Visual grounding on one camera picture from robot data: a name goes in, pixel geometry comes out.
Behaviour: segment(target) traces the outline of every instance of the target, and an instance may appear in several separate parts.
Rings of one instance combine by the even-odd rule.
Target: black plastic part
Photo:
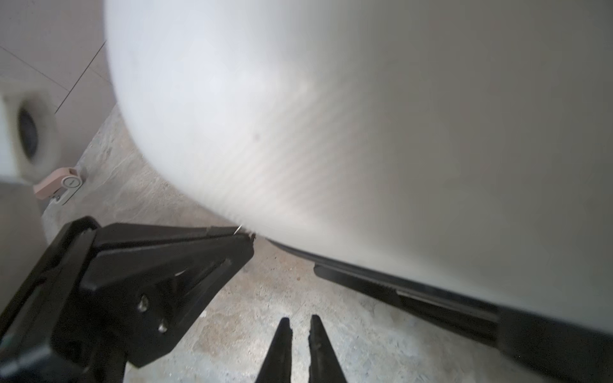
[[[253,256],[236,229],[67,224],[0,316],[0,381],[116,383],[168,353]]]
[[[281,319],[272,338],[256,383],[290,383],[292,375],[292,329]]]
[[[97,227],[91,218],[64,226],[3,312],[1,379],[96,382],[96,373],[121,381],[124,354],[109,348],[100,320],[75,294]]]
[[[309,383],[347,383],[324,324],[317,315],[311,316],[308,345],[311,350]]]
[[[320,278],[497,347],[504,355],[535,371],[569,382],[613,382],[613,338],[610,334],[273,244],[314,261],[314,272]]]
[[[96,257],[79,291],[141,367],[169,353],[219,290],[253,256],[236,227],[113,224],[96,235]],[[137,309],[141,299],[144,312]]]
[[[613,382],[613,342],[602,333],[502,309],[498,348],[513,360],[572,382]]]
[[[347,383],[337,356],[317,315],[311,316],[308,336],[311,351],[309,383]],[[292,329],[289,318],[281,319],[255,383],[290,383],[292,374]]]
[[[432,303],[401,296],[396,289],[315,265],[315,275],[398,307],[421,319],[488,346],[496,345],[497,324]]]

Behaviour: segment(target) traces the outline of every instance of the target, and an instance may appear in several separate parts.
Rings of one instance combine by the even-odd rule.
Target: grout line
[[[103,80],[104,80],[104,81],[106,81],[107,83],[109,83],[109,84],[113,85],[113,83],[112,83],[112,82],[108,81],[108,80],[106,79],[106,77],[104,77],[104,76],[103,76],[103,75],[101,75],[100,73],[96,72],[96,70],[95,70],[95,69],[91,68],[91,71],[92,71],[92,72],[94,72],[96,75],[98,75],[98,77],[100,77],[101,79],[103,79]]]
[[[102,46],[100,47],[100,49],[98,49],[98,51],[96,52],[96,54],[94,55],[94,58],[91,59],[91,61],[89,62],[89,64],[87,64],[87,66],[85,67],[85,70],[83,71],[83,73],[81,73],[81,76],[78,77],[77,82],[75,82],[75,85],[72,86],[72,88],[68,91],[68,94],[66,94],[66,97],[62,100],[62,103],[59,105],[59,107],[55,110],[55,113],[58,112],[58,110],[62,107],[62,105],[64,105],[64,101],[66,101],[66,99],[68,98],[68,96],[70,96],[70,93],[72,92],[72,90],[75,88],[75,86],[78,84],[79,80],[81,80],[81,77],[83,77],[83,75],[85,74],[85,72],[87,71],[87,69],[89,68],[89,66],[91,65],[91,63],[94,62],[94,60],[96,59],[96,56],[98,55],[98,53],[100,53],[100,51],[102,50],[102,48],[104,48],[104,44],[106,44],[106,40],[102,43]]]
[[[3,51],[5,51],[6,53],[10,54],[11,56],[13,56],[14,58],[18,59],[19,61],[21,61],[22,63],[26,64],[27,66],[29,66],[30,68],[34,69],[36,72],[42,74],[43,76],[47,77],[50,81],[52,81],[55,85],[59,86],[60,88],[62,88],[63,90],[67,91],[68,89],[64,88],[63,86],[61,86],[60,84],[58,84],[57,82],[55,82],[52,78],[50,78],[49,76],[45,75],[43,72],[39,71],[38,69],[36,69],[35,67],[33,67],[32,65],[26,63],[25,61],[23,61],[22,59],[20,59],[18,56],[16,56],[15,54],[13,54],[11,51],[7,50],[6,48],[0,47],[0,49],[2,49]]]

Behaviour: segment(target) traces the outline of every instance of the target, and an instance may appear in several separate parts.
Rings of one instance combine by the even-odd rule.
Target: white ceramic surface
[[[286,245],[613,332],[606,1],[109,0],[152,166]]]

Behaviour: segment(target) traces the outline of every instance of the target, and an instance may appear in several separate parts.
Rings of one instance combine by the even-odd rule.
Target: concrete floor
[[[117,107],[78,163],[82,189],[43,214],[47,239],[84,215],[102,225],[232,225],[164,181],[128,135]],[[449,333],[403,311],[318,279],[313,264],[263,238],[255,255],[213,299],[179,345],[144,368],[128,365],[126,382],[253,382],[279,320],[294,331],[292,381],[308,381],[307,336],[321,316],[349,383],[544,382],[497,350]]]

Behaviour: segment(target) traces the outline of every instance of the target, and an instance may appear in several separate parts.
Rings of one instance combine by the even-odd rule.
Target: metal screw
[[[168,331],[168,325],[166,324],[165,319],[162,319],[162,322],[159,323],[158,331],[162,334]]]
[[[140,298],[139,305],[136,306],[136,309],[140,311],[141,313],[144,313],[145,311],[147,311],[148,308],[149,308],[149,298],[147,298],[146,295],[143,295]]]

